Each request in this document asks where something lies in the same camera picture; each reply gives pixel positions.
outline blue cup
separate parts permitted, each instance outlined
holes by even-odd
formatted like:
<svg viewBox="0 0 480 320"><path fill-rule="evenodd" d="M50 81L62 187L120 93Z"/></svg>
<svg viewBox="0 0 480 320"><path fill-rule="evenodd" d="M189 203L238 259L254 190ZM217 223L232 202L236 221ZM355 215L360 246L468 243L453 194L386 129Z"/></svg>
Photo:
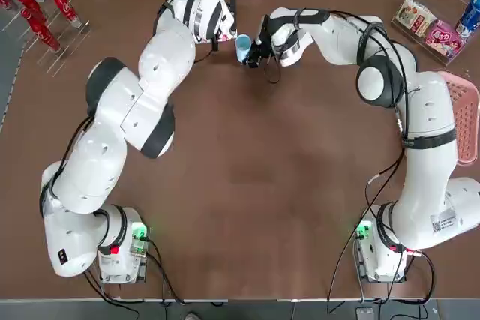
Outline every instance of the blue cup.
<svg viewBox="0 0 480 320"><path fill-rule="evenodd" d="M237 52L237 59L239 62L243 62L247 58L248 52L252 46L252 40L245 34L239 35L235 40L235 49Z"/></svg>

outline table surface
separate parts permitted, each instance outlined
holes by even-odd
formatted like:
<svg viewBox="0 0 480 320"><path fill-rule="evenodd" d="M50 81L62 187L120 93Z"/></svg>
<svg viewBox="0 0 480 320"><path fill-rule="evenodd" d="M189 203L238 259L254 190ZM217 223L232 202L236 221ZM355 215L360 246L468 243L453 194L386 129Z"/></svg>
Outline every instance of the table surface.
<svg viewBox="0 0 480 320"><path fill-rule="evenodd" d="M96 297L83 277L57 277L51 268L38 213L40 176L86 116L92 67L114 56L137 71L163 0L72 1L92 33L54 78L35 66L35 48L24 56L0 135L0 298ZM416 50L421 70L440 68L389 25L402 1L237 0L238 29L255 34L261 16L280 6L374 14L392 38ZM208 47L198 46L197 58ZM398 155L392 112L362 103L357 67L328 64L314 46L282 69L277 85L238 64L233 43L220 47L172 95L171 150L148 160L129 147L108 202L135 207L152 227L183 298L325 298L338 254L365 208L365 182ZM471 46L449 69L478 86L477 54ZM454 175L480 180L479 170L477 162ZM401 168L379 202L396 199L403 180ZM480 297L472 273L479 239L471 231L427 251L437 269L436 297ZM417 261L394 295L424 296L429 276ZM385 290L366 288L369 296ZM146 284L122 286L121 296L159 298L160 291L154 269ZM359 297L350 250L332 296Z"/></svg>

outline white robotic arm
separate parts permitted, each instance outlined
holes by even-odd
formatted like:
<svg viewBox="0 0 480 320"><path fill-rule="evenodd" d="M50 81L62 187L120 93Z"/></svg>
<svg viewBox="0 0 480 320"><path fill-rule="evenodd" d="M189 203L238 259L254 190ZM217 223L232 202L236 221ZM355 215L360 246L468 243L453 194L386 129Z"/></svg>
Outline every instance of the white robotic arm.
<svg viewBox="0 0 480 320"><path fill-rule="evenodd" d="M234 35L236 28L236 0L166 0L158 11L157 19L166 9L183 23L195 39L195 43L217 41L223 36Z"/></svg>
<svg viewBox="0 0 480 320"><path fill-rule="evenodd" d="M434 72L417 73L413 54L382 33L381 20L372 16L279 8L263 19L245 63L257 67L262 58L274 56L281 66L290 66L314 42L330 63L360 67L356 89L363 101L398 108L405 184L398 201L373 206L378 219L365 214L359 239L368 278L390 282L395 274L402 277L413 250L433 247L480 223L480 184L450 179L458 154L445 81Z"/></svg>
<svg viewBox="0 0 480 320"><path fill-rule="evenodd" d="M54 163L42 175L40 213L58 275L81 274L98 252L105 283L139 277L145 250L136 239L147 229L134 209L104 203L122 172L127 142L151 159L170 147L175 118L168 98L194 64L195 43L236 31L232 13L224 0L168 0L140 56L139 78L115 58L90 73L91 122L66 163Z"/></svg>

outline acrylic display box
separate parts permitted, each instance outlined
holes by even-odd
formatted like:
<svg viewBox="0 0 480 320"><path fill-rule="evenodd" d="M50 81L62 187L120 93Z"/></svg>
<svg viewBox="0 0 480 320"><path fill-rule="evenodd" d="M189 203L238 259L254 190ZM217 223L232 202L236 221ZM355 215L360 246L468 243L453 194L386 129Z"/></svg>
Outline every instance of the acrylic display box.
<svg viewBox="0 0 480 320"><path fill-rule="evenodd" d="M470 0L404 0L392 23L444 66L475 40L478 32L462 38L455 31Z"/></svg>
<svg viewBox="0 0 480 320"><path fill-rule="evenodd" d="M6 33L11 40L23 43L24 52L35 53L34 56L39 68L55 76L90 34L89 21L78 14L82 25L79 28L74 28L59 10L54 0L37 0L42 13L46 17L45 25L61 44L61 50L53 52L30 29L30 25L20 14L23 5L17 0L13 1L18 7L18 11L8 12L9 21L0 31Z"/></svg>

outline pink package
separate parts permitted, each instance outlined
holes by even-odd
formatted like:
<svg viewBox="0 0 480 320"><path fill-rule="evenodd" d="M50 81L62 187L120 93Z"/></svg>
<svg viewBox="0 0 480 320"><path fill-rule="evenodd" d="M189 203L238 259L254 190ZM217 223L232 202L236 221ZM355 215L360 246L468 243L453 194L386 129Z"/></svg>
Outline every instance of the pink package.
<svg viewBox="0 0 480 320"><path fill-rule="evenodd" d="M428 29L425 43L446 58L453 58L460 52L465 40L449 24L437 20Z"/></svg>

